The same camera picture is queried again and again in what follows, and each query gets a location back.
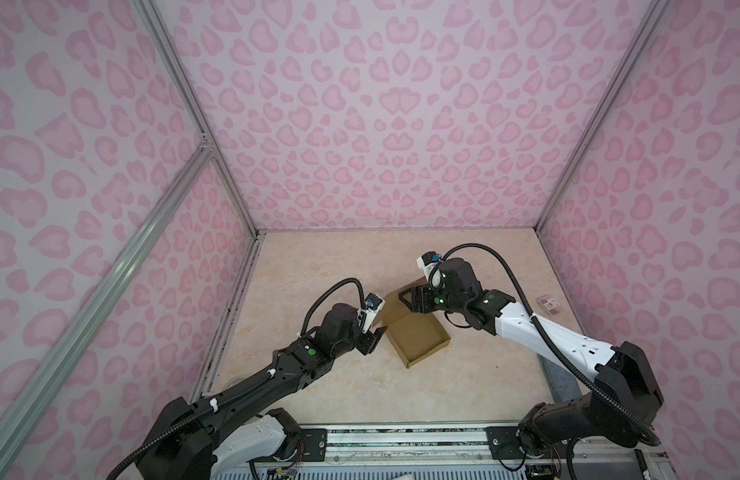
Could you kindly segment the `brown cardboard box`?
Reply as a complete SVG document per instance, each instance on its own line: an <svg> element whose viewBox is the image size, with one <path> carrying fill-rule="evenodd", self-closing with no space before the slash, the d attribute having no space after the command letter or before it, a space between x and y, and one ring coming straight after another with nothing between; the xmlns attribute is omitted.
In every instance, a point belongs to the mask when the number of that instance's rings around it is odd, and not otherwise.
<svg viewBox="0 0 740 480"><path fill-rule="evenodd" d="M451 337L433 314L413 313L399 299L399 294L423 286L423 278L411 282L384 296L385 305L376 323L387 328L384 336L392 344L403 365L410 369L450 344Z"/></svg>

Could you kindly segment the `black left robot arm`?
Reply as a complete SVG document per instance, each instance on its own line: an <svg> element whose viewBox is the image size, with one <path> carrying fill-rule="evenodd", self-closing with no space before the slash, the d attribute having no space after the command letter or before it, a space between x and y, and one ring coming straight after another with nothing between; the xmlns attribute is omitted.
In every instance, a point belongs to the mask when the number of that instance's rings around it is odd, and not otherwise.
<svg viewBox="0 0 740 480"><path fill-rule="evenodd" d="M141 476L212 479L251 461L305 457L300 426L276 402L329 373L340 356L372 353L385 330L370 327L383 307L374 294L361 308L338 303L249 378L194 403L168 403L135 455Z"/></svg>

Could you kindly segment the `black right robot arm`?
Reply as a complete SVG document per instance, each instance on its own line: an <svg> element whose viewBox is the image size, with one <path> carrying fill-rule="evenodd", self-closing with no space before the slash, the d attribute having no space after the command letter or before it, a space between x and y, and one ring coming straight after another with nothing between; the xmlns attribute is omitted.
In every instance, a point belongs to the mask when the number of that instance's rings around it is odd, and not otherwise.
<svg viewBox="0 0 740 480"><path fill-rule="evenodd" d="M485 289L462 258L427 252L417 260L425 281L404 289L400 301L413 313L460 314L468 327L513 341L567 370L588 393L539 403L519 422L517 447L538 458L556 444L604 437L633 448L657 446L652 427L664 403L645 352L624 342L595 340L535 313L514 274L516 293Z"/></svg>

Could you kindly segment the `small pink card packet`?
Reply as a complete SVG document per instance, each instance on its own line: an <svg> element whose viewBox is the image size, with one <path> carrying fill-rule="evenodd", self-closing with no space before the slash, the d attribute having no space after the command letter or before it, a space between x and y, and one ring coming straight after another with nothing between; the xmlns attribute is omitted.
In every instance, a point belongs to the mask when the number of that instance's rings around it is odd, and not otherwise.
<svg viewBox="0 0 740 480"><path fill-rule="evenodd" d="M537 302L549 316L557 316L563 312L563 305L554 296L541 296Z"/></svg>

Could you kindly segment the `grey foam pad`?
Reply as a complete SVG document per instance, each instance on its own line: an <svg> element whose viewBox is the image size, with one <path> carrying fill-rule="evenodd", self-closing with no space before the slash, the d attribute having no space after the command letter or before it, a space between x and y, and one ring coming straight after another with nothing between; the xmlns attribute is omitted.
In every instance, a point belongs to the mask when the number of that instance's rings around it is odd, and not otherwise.
<svg viewBox="0 0 740 480"><path fill-rule="evenodd" d="M578 380L564 367L540 357L541 367L555 403L574 400L582 395Z"/></svg>

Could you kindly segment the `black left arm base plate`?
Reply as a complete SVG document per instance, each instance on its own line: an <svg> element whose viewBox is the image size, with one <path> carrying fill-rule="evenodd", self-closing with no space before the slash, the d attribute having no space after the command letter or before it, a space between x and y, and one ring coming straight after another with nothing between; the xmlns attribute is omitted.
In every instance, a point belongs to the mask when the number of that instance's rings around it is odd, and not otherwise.
<svg viewBox="0 0 740 480"><path fill-rule="evenodd" d="M283 443L271 455L254 457L256 462L310 463L323 462L326 458L328 430L302 428L297 433L286 435Z"/></svg>

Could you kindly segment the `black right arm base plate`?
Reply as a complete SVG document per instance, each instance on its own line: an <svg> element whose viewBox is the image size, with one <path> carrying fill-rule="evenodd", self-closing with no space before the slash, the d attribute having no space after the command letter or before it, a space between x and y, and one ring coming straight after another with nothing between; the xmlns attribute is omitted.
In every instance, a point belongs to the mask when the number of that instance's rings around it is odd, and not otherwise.
<svg viewBox="0 0 740 480"><path fill-rule="evenodd" d="M488 426L485 428L487 444L493 460L503 462L526 460L518 437L519 428L513 426Z"/></svg>

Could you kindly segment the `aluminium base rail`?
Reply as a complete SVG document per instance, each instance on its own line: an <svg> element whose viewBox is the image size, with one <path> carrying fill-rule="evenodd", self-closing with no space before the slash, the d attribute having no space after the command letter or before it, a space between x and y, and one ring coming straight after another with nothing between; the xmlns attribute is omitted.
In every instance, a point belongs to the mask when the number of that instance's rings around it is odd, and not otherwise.
<svg viewBox="0 0 740 480"><path fill-rule="evenodd" d="M511 423L316 424L328 430L323 462L251 461L212 479L675 479L667 453L603 437L559 443L522 461L493 460L485 428Z"/></svg>

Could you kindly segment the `aluminium diagonal frame strut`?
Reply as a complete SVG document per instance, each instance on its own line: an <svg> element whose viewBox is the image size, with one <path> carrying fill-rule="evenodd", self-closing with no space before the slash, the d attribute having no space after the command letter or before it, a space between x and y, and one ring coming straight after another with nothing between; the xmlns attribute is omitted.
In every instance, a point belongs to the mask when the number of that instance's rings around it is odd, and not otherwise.
<svg viewBox="0 0 740 480"><path fill-rule="evenodd" d="M56 345L30 377L0 420L0 479L33 434L46 410L88 349L102 323L114 310L177 209L212 159L203 144L165 191L128 242L107 275L73 317Z"/></svg>

